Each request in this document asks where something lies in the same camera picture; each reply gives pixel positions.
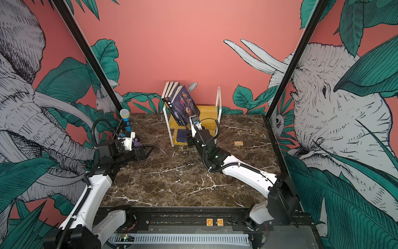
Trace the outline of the small blue book yellow label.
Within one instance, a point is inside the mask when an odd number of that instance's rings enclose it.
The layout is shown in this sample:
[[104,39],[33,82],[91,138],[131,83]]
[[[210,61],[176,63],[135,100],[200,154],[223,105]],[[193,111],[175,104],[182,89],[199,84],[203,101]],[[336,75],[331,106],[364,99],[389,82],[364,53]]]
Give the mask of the small blue book yellow label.
[[186,132],[186,130],[184,130],[184,129],[178,129],[177,130],[176,142],[177,143],[187,143],[187,132]]

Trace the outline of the purple portrait book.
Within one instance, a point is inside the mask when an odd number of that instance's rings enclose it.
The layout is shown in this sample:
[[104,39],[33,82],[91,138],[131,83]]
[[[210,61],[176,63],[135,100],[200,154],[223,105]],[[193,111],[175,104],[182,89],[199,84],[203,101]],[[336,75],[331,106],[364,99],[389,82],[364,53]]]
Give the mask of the purple portrait book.
[[190,123],[191,116],[200,115],[200,110],[198,109],[188,89],[184,85],[182,85],[182,88],[177,96],[177,103],[183,113],[184,118],[186,119],[187,125]]
[[172,105],[173,105],[176,113],[178,114],[178,120],[180,123],[179,126],[186,126],[187,125],[186,119],[184,118],[183,113],[180,110],[179,105],[177,103],[177,96],[178,96],[181,88],[182,88],[182,85],[179,83],[179,86],[177,87],[177,89],[175,90],[175,92],[173,94]]

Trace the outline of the black book white characters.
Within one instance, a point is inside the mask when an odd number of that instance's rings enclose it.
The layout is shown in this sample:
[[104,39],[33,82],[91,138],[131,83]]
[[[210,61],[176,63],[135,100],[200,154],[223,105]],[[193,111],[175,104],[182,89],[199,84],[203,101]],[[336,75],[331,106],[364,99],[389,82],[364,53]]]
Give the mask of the black book white characters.
[[179,86],[179,82],[171,82],[171,84],[169,86],[169,90],[167,92],[167,96],[164,101],[164,104],[168,108],[171,115],[174,117],[176,123],[179,125],[180,123],[178,120],[178,114],[176,113],[176,111],[172,105],[173,94],[178,86]]

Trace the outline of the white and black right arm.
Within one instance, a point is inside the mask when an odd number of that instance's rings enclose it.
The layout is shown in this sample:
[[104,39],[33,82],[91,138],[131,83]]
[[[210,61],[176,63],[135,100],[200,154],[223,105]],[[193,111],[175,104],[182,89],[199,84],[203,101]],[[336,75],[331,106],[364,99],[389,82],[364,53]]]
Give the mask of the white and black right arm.
[[293,215],[299,197],[292,178],[286,174],[268,173],[244,163],[230,152],[218,147],[206,129],[186,129],[187,143],[195,146],[202,164],[211,173],[222,173],[249,185],[266,198],[252,207],[249,218],[256,224],[276,220],[296,224]]

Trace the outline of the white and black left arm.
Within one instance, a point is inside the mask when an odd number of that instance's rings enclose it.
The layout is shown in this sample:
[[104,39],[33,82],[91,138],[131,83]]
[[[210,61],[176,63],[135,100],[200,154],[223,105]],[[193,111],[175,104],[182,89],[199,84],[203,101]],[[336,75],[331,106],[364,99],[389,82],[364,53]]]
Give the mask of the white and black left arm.
[[94,224],[99,206],[122,167],[133,161],[148,158],[152,146],[140,143],[131,129],[130,117],[122,118],[124,131],[115,139],[96,144],[99,161],[83,176],[84,193],[58,230],[46,234],[43,246],[46,249],[101,249],[108,239],[122,226],[127,230],[134,226],[128,220],[129,208],[114,208],[97,225]]

